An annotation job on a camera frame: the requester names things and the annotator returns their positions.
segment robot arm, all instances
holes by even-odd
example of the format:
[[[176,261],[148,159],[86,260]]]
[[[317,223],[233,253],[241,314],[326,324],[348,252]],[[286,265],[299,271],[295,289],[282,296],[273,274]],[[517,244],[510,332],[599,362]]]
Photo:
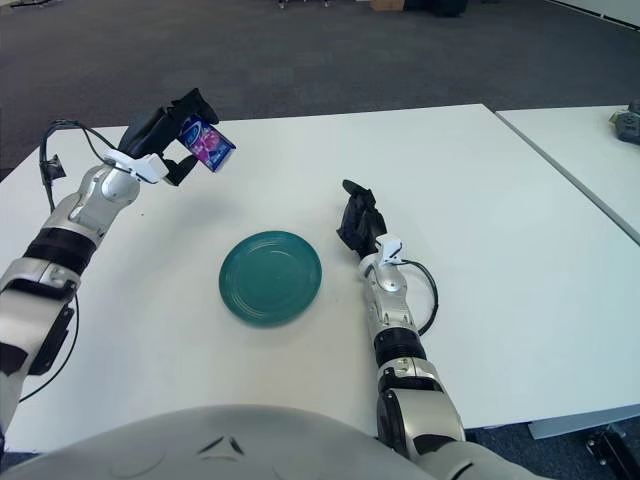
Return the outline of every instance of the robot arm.
[[[387,233],[371,190],[345,180],[350,194],[338,235],[361,258],[367,322],[378,365],[378,439],[439,480],[537,479],[465,441],[460,416],[427,360],[406,302],[402,242]]]
[[[74,313],[69,303],[80,277],[118,213],[137,198],[140,181],[178,185],[195,165],[193,157],[180,164],[162,158],[193,114],[218,123],[194,89],[130,127],[118,150],[108,150],[104,165],[85,174],[78,191],[58,204],[22,258],[0,278],[0,439],[27,375],[51,368],[67,336]]]

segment object on table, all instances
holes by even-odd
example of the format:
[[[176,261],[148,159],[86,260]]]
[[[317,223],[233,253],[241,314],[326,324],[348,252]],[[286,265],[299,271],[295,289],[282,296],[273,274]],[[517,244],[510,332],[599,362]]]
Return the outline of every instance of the object on table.
[[[221,168],[236,148],[213,125],[198,115],[187,118],[178,135],[178,141],[212,172]]]
[[[609,121],[615,125],[620,140],[640,145],[640,100],[632,101],[628,110],[614,113]]]
[[[309,243],[289,232],[245,238],[225,258],[219,288],[225,305],[254,326],[282,325],[313,301],[320,287],[320,259]]]

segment box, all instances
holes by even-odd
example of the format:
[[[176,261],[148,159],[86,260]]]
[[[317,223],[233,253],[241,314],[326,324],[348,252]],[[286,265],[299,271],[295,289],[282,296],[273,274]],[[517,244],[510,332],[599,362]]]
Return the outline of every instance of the box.
[[[401,12],[404,10],[404,0],[370,0],[371,8],[376,12]]]

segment floor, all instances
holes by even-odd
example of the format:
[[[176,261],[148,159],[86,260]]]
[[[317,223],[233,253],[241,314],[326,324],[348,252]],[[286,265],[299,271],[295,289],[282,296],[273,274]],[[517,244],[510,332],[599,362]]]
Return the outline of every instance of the floor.
[[[53,119],[125,125],[194,86],[223,120],[640,95],[638,32],[544,0],[470,0],[453,19],[352,0],[285,10],[275,0],[54,0],[1,7],[0,33],[0,179]],[[640,422],[621,425],[640,456]],[[585,433],[534,442],[513,425],[475,435],[539,475],[614,478],[586,453]]]

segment purple package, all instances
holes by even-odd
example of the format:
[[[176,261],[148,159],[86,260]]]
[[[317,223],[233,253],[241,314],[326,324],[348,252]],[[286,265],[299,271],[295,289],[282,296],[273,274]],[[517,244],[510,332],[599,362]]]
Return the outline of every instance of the purple package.
[[[224,135],[197,115],[184,122],[178,141],[212,172],[218,170],[236,149]]]

